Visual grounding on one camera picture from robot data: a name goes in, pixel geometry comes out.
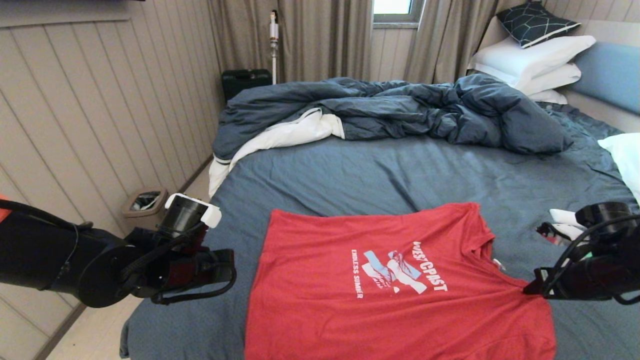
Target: white pillow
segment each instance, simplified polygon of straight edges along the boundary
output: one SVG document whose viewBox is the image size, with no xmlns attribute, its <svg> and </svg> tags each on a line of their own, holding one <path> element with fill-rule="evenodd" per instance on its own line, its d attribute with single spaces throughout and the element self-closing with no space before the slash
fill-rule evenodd
<svg viewBox="0 0 640 360">
<path fill-rule="evenodd" d="M 535 94 L 529 95 L 529 98 L 533 101 L 554 102 L 562 105 L 568 104 L 566 97 L 555 90 L 536 92 Z"/>
<path fill-rule="evenodd" d="M 581 75 L 582 72 L 575 64 L 564 64 L 556 70 L 536 76 L 525 85 L 516 86 L 516 89 L 520 90 L 525 95 L 531 95 L 574 83 L 580 79 Z"/>
<path fill-rule="evenodd" d="M 611 153 L 622 181 L 640 204 L 640 133 L 610 136 L 598 144 Z"/>
<path fill-rule="evenodd" d="M 523 87 L 536 76 L 558 69 L 595 42 L 589 35 L 559 37 L 521 49 L 516 40 L 508 37 L 478 51 L 469 68 L 493 75 L 512 87 Z"/>
</svg>

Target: headboard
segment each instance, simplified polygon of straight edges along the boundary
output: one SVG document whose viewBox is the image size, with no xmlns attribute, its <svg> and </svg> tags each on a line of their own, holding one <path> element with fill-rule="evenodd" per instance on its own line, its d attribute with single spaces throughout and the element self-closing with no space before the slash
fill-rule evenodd
<svg viewBox="0 0 640 360">
<path fill-rule="evenodd" d="M 582 26 L 571 35 L 591 35 L 598 42 L 575 59 L 580 81 L 558 90 L 582 112 L 628 133 L 640 132 L 640 23 L 575 21 Z M 479 50 L 508 36 L 494 17 Z"/>
</svg>

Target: mattress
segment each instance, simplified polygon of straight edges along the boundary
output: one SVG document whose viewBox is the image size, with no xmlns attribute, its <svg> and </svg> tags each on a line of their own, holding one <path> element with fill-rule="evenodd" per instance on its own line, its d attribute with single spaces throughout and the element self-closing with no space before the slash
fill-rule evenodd
<svg viewBox="0 0 640 360">
<path fill-rule="evenodd" d="M 248 299 L 274 209 L 315 216 L 398 215 L 477 202 L 496 235 L 493 256 L 508 275 L 533 280 L 534 268 L 553 265 L 564 250 L 534 231 L 551 220 L 549 209 L 577 211 L 622 201 L 638 212 L 611 156 L 596 142 L 620 132 L 571 106 L 541 106 L 573 140 L 568 150 L 524 155 L 426 136 L 353 142 L 332 137 L 245 157 L 211 199 L 223 218 L 204 244 L 235 250 L 236 284 L 213 299 L 168 307 L 143 301 L 125 324 L 121 356 L 244 359 Z M 550 303 L 557 359 L 640 357 L 637 307 L 614 301 Z"/>
</svg>

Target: window frame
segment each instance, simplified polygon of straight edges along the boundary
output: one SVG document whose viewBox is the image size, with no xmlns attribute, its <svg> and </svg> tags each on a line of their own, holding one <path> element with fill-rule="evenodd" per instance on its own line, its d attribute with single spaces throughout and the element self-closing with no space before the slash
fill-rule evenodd
<svg viewBox="0 0 640 360">
<path fill-rule="evenodd" d="M 423 6 L 424 0 L 412 0 L 409 13 L 373 14 L 374 28 L 417 28 Z"/>
</svg>

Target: window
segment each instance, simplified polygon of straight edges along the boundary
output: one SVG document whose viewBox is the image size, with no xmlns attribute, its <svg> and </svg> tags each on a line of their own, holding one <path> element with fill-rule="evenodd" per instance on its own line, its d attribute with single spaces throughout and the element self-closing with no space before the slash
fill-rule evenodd
<svg viewBox="0 0 640 360">
<path fill-rule="evenodd" d="M 424 0 L 374 0 L 375 28 L 417 28 L 423 4 Z"/>
</svg>

